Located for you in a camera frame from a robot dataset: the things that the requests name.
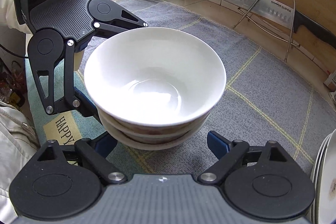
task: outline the supor logo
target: supor logo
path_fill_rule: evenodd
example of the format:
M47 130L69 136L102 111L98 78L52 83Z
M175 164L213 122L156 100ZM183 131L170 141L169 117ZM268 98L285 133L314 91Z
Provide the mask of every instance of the supor logo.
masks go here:
M281 7L282 9L284 9L284 10L286 10L286 11L289 11L290 13L292 12L291 9L288 9L287 7L281 5L280 3L276 3L276 2L274 2L274 1L271 1L271 3L275 4L275 5L278 6L278 7Z
M285 6L281 6L282 9L286 10L286 11L289 11L290 13L292 12L292 10L288 9L287 7Z

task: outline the metal knife stand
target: metal knife stand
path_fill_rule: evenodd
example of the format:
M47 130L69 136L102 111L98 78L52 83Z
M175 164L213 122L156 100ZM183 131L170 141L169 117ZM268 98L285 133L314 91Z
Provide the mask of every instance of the metal knife stand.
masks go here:
M293 36L293 29L294 29L294 17L295 17L295 9L296 9L296 4L295 4L295 0L293 0L293 16L292 16L292 26L291 26L291 33L289 35L289 39L286 40L284 39L283 37L279 36L278 34L276 34L275 32L273 32L272 30L270 29L267 29L263 26L261 26L260 24L258 24L257 22L255 22L251 16L248 15L248 13L253 9L253 7L258 3L259 0L255 0L255 2L251 5L251 7L246 11L244 12L242 8L238 8L238 11L243 14L242 18L238 21L238 23L236 23L235 25L232 26L232 28L236 28L237 25L239 23L241 23L241 21L246 17L248 20L251 20L251 22L253 22L255 25L257 25L260 29L262 29L263 31L267 32L268 34L272 35L273 37L275 38L278 38L282 41L285 41L288 43L288 47L287 47L287 52L286 52L286 56L285 56L285 63L287 62L287 57L288 57L288 53L289 53L289 48L290 48L290 45L293 45L295 47L300 47L300 44L295 44L293 43L293 39L292 39L292 36ZM275 30L279 31L279 32L282 32L281 30L279 30L278 28L276 28L275 26L273 26L272 24L268 23L267 21L263 20L260 16L257 16L259 19L261 19L264 23L266 23L267 25L269 25L270 27L274 28Z

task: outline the bowl rim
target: bowl rim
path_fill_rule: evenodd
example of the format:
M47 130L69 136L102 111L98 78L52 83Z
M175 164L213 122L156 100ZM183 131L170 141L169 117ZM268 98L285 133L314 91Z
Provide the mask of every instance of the bowl rim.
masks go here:
M175 131L174 133L169 133L169 134L155 134L155 135L146 135L146 134L141 134L141 133L137 133L131 129L128 129L126 127L124 127L122 124L118 123L118 121L116 121L114 119L114 117L108 115L106 112L104 112L102 109L100 109L99 107L97 107L98 109L98 114L99 117L102 115L103 119L110 124L111 126L113 126L114 128L120 130L122 133L124 134L129 134L132 136L136 136L136 137L142 137L142 138L149 138L149 139L164 139L164 138L172 138L175 137L177 135L181 135L181 131L185 131L185 133L189 132L190 130L192 130L193 128L195 128L197 125L201 124L205 119L207 119L210 115L211 112L207 113L207 115L198 123L196 124L192 124L192 125L187 125L177 131Z
M221 64L222 68L223 68L223 76L224 76L224 85L222 87L222 90L220 93L218 93L218 96L217 98L214 100L214 103L211 107L208 107L206 109L204 109L202 112L200 112L199 114L197 115L193 115L191 116L190 118L188 119L185 119L185 120L182 120L182 121L177 121L177 122L171 122L171 123L145 123L145 122L138 122L138 121L133 121L133 120L130 120L130 119L127 119L125 117L120 117L116 114L114 114L113 112L105 109L104 107L102 107L91 95L90 95L90 92L87 88L87 83L88 83L88 80L85 80L85 71L86 71L86 67L87 67L87 64L90 60L90 58L93 56L94 52L99 49L99 48L102 48L105 46L105 44L109 43L109 40L118 40L118 37L124 35L124 33L127 33L127 32L137 32L139 30L146 30L148 29L148 31L150 30L155 30L155 29L168 29L169 31L174 31L174 32L181 32L181 33L184 33L188 36L191 36L191 37L194 37L196 40L199 40L201 43L203 43L205 45L205 47L208 47L210 49L210 51L212 51L214 53L214 58L216 58L219 63ZM127 30L125 32L121 32L121 33L118 33L116 35L114 35L113 37L110 37L108 39L106 39L104 42L102 42L98 47L96 47L96 49L91 53L91 55L89 56L87 62L86 62L86 65L85 65L85 68L84 68L84 84L85 84L85 88L90 96L90 98L93 100L93 102L101 109L103 110L105 113L111 115L112 117L115 117L117 119L120 119L124 122L128 122L130 124L134 124L134 125L139 125L139 126L146 126L146 127L165 127L165 126L177 126L177 125L180 125L180 124L183 124L183 123L187 123L187 122L192 122L193 120L201 117L202 115L204 115L205 113L209 112L218 102L219 100L221 99L221 97L223 96L223 93L225 91L225 88L226 88L226 82L227 82L227 79L226 79L226 70L225 70L225 67L224 67L224 64L223 64L223 61L221 60L221 58L218 56L218 54L214 51L213 48L211 48L206 42L204 42L203 40L201 40L200 38L190 34L190 33L187 33L187 32L183 32L181 30L176 30L176 29L172 29L172 28L167 28L167 27L144 27L144 28L137 28L137 29L132 29L132 30Z
M110 127L106 131L113 138L115 138L118 142L121 142L124 145L130 146L130 147L133 147L133 148L136 148L136 149L151 150L151 151L165 150L165 149L169 149L169 148L175 147L177 145L180 145L180 144L184 143L185 141L189 140L190 138L192 138L194 135L196 135L202 129L202 127L205 125L206 121L207 121L207 119L204 120L203 123L201 125L199 125L199 127L195 127L194 129L188 131L187 133L185 133L181 137L179 137L179 138L177 138L173 141L170 141L170 142L167 142L167 143L162 143L162 144L146 144L146 143L137 142L137 141L129 138L127 135L123 134L122 131L116 129L115 127Z

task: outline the yellow grid line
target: yellow grid line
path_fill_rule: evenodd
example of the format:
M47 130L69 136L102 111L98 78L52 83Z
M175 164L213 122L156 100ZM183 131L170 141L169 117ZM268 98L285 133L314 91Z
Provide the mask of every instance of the yellow grid line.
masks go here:
M146 173L154 173L153 169L148 165L148 163L146 163L146 161L142 157L140 157L140 155L134 150L134 148L131 148L130 146L127 146L125 144L124 148Z
M148 159L150 156L152 156L155 152L156 152L156 150L154 150L154 151L149 151L146 155L144 155L143 158L146 160L146 159Z
M80 72L80 70L76 70L75 73L78 75L78 77L80 78L80 80L84 83L84 76L83 76L83 74Z
M262 112L255 104L253 104L249 99L244 95L239 93L237 90L233 89L231 86L227 88L239 98L244 100L250 107L252 107L257 113L259 113L271 126L278 130L295 148L299 149L301 153L306 157L306 159L313 164L314 160L308 155L308 153L284 130L282 129L275 121L273 121L267 114Z
M143 164L144 167L146 167L146 172L147 173L155 173L152 167L149 166L149 164L146 162L146 160L135 150L133 147L130 147L130 151L134 153L134 155L137 156L139 161Z
M247 66L253 61L253 59L260 53L261 47L256 50L254 54L244 63L244 65L241 66L241 68L236 72L236 74L227 82L226 87L228 88L233 84L234 81L241 75L241 73L247 68Z
M299 140L299 148L296 149L295 154L293 156L294 160L296 160L297 157L298 157L298 155L299 155L299 151L300 151L300 148L302 146L303 139L305 137L305 133L306 133L306 130L307 130L307 124L308 124L308 119L309 119L309 114L310 114L310 109L311 109L311 103L312 103L312 99L313 99L313 92L314 92L314 88L311 87L310 98L309 98L308 109L307 109L307 115L306 115L306 120L304 122L302 131L301 131L300 140Z
M135 12L140 12L140 11L143 11L143 10L146 10L146 9L149 9L149 8L152 8L153 6L158 5L158 4L160 4L160 3L162 3L162 2L158 2L158 3L156 3L156 4L153 4L153 5L149 6L149 7L146 7L146 8L140 9L140 10L135 10L135 11L133 11L132 13L134 14Z
M188 24L188 25L186 25L186 26L184 26L184 27L178 28L178 30L181 31L181 30L183 30L183 29L185 29L185 28L187 28L187 27L190 27L190 26L192 26L192 25L194 25L194 24L200 22L202 18L203 18L203 17L201 16L198 20L196 20L196 21L194 21L194 22L192 22L192 23L190 23L190 24Z
M186 5L181 6L181 5L179 5L179 4L175 4L175 3L172 3L172 2L169 2L169 1L166 1L166 0L162 0L162 2L164 2L164 3L171 4L171 5L173 5L173 6L183 8L183 9L185 9L185 10L187 10L188 12L191 12L191 13L193 13L193 14L196 14L196 13L195 13L195 12L192 12L192 11L190 11L190 10L188 10L188 9L185 8L185 7L188 6L188 5L191 5L191 4L196 4L196 3L201 2L201 1L204 1L204 0L198 0L198 1L193 2L193 3L190 3L190 4L186 4L186 3L184 3L184 4L186 4Z

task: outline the gray textured pad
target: gray textured pad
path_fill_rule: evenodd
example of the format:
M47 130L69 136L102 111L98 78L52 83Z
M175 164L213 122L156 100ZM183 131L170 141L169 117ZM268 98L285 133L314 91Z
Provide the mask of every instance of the gray textured pad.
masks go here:
M40 223L19 217L13 224ZM123 185L108 186L101 199L73 218L53 224L243 224L261 223L232 209L214 186L191 175L134 175ZM287 223L307 224L305 218Z
M47 0L30 12L36 30L58 30L64 38L80 40L94 29L93 18L87 10L90 0Z

